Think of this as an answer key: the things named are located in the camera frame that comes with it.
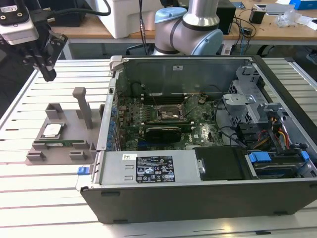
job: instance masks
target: blue object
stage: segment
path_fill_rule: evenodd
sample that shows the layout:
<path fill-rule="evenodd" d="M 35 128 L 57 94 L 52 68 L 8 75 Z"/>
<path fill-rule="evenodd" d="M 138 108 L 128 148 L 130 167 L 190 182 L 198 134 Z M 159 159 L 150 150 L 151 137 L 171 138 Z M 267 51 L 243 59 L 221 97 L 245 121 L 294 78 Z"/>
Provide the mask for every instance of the blue object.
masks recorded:
<path fill-rule="evenodd" d="M 170 21 L 183 16 L 187 10 L 183 7 L 167 7 L 158 10 L 155 14 L 155 23 Z"/>
<path fill-rule="evenodd" d="M 231 2 L 237 9 L 246 9 L 244 4 L 241 1 L 232 1 Z"/>
<path fill-rule="evenodd" d="M 240 48 L 241 48 L 240 55 L 242 55 L 242 53 L 243 53 L 243 40 L 244 40 L 244 30 L 243 30 L 243 28 L 241 28 L 241 31 L 242 31 L 242 40 L 241 40 L 241 46 L 240 46 Z"/>
<path fill-rule="evenodd" d="M 309 154 L 306 151 L 302 151 L 301 155 L 303 156 L 305 161 L 307 161 L 309 159 Z"/>
<path fill-rule="evenodd" d="M 296 10 L 317 9 L 317 0 L 291 0 L 289 4 L 295 4 Z"/>
<path fill-rule="evenodd" d="M 222 43 L 223 33 L 216 29 L 206 34 L 205 37 L 196 45 L 191 55 L 193 56 L 209 56 L 215 55 Z"/>
<path fill-rule="evenodd" d="M 77 175 L 89 175 L 89 167 L 79 167 L 77 170 Z"/>
<path fill-rule="evenodd" d="M 255 163 L 255 162 L 271 162 L 272 161 L 272 159 L 269 156 L 268 152 L 265 152 L 265 151 L 251 152 L 251 154 L 249 155 L 249 158 L 250 158 L 252 163 Z"/>

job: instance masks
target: slotted metal table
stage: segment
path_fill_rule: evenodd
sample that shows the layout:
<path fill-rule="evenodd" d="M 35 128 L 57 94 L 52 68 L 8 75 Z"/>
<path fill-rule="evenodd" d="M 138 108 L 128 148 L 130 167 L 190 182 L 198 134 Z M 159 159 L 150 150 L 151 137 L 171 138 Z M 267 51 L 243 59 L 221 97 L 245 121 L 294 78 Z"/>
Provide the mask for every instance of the slotted metal table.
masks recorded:
<path fill-rule="evenodd" d="M 317 123 L 316 83 L 293 62 L 282 58 L 265 61 Z M 87 88 L 86 99 L 91 108 L 99 108 L 106 100 L 109 60 L 60 60 L 56 71 L 57 78 L 50 83 L 34 72 L 0 120 L 1 238 L 317 236 L 317 201 L 290 216 L 124 225 L 99 223 L 76 189 L 80 186 L 76 175 L 78 165 L 24 165 L 26 153 L 46 118 L 48 103 L 60 103 L 64 109 L 78 109 L 72 97 L 74 87 Z M 274 99 L 269 88 L 267 92 Z"/>

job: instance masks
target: yellow cable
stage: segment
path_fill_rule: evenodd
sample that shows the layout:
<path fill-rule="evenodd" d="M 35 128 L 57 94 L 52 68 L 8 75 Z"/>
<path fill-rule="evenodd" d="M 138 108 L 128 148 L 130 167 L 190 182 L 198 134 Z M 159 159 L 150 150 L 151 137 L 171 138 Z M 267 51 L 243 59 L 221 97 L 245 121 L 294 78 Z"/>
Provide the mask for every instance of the yellow cable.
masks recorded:
<path fill-rule="evenodd" d="M 287 140 L 286 140 L 286 136 L 283 132 L 279 131 L 278 133 L 280 133 L 281 135 L 283 135 L 284 137 L 284 142 L 285 142 L 285 147 L 287 147 Z"/>
<path fill-rule="evenodd" d="M 263 145 L 264 143 L 266 143 L 269 140 L 269 137 L 265 138 L 263 141 L 261 141 L 259 144 L 257 144 L 255 147 L 253 147 L 253 149 L 259 147 L 260 145 Z"/>

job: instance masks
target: black cable bundle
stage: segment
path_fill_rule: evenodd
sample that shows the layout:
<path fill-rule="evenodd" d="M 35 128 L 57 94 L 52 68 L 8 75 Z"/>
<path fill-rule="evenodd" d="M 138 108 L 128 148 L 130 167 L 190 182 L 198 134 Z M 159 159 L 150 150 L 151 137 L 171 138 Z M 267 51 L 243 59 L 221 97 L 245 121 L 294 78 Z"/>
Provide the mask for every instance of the black cable bundle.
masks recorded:
<path fill-rule="evenodd" d="M 149 54 L 148 46 L 147 46 L 147 40 L 146 40 L 146 35 L 145 35 L 145 25 L 142 17 L 142 5 L 143 5 L 143 0 L 139 0 L 139 8 L 140 8 L 140 34 L 141 34 L 141 39 L 143 43 L 143 48 L 145 51 L 145 55 Z"/>
<path fill-rule="evenodd" d="M 251 25 L 254 28 L 254 33 L 252 35 L 246 35 L 244 33 L 243 27 L 242 27 L 242 21 L 248 23 L 249 25 Z M 245 52 L 250 48 L 250 44 L 249 43 L 250 43 L 251 39 L 257 34 L 257 29 L 252 23 L 250 23 L 250 22 L 248 22 L 248 21 L 246 21 L 244 19 L 241 19 L 239 17 L 236 17 L 235 15 L 234 15 L 234 21 L 232 21 L 232 22 L 237 24 L 237 26 L 239 27 L 239 37 L 238 37 L 237 42 L 234 44 L 233 49 L 237 47 L 237 44 L 239 43 L 240 37 L 242 35 L 243 37 L 241 38 L 241 41 L 240 41 L 241 45 L 243 44 L 242 39 L 244 37 L 248 39 L 247 40 L 247 46 L 246 46 L 245 50 L 243 51 L 243 53 L 245 54 Z"/>
<path fill-rule="evenodd" d="M 104 0 L 108 12 L 99 12 L 99 11 L 93 11 L 89 9 L 81 9 L 81 8 L 69 8 L 69 9 L 63 9 L 59 11 L 53 11 L 51 17 L 57 17 L 65 14 L 70 14 L 70 13 L 87 13 L 87 14 L 92 14 L 92 15 L 97 15 L 97 16 L 109 16 L 111 14 L 111 7 L 109 3 Z"/>

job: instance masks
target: regulatory label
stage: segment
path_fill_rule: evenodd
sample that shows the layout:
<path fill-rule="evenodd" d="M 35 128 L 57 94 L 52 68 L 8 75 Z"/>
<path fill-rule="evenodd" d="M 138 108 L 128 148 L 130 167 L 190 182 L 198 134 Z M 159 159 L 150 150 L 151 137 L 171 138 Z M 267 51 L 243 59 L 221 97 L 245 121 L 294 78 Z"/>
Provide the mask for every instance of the regulatory label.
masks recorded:
<path fill-rule="evenodd" d="M 13 11 L 17 11 L 18 7 L 17 5 L 12 5 L 12 6 L 4 6 L 4 7 L 0 7 L 0 10 L 4 13 L 6 12 L 13 12 Z"/>
<path fill-rule="evenodd" d="M 137 157 L 136 182 L 175 182 L 173 157 Z"/>
<path fill-rule="evenodd" d="M 183 70 L 183 66 L 182 65 L 173 66 L 173 71 L 182 71 L 182 70 Z"/>
<path fill-rule="evenodd" d="M 122 160 L 136 160 L 138 154 L 123 154 Z"/>

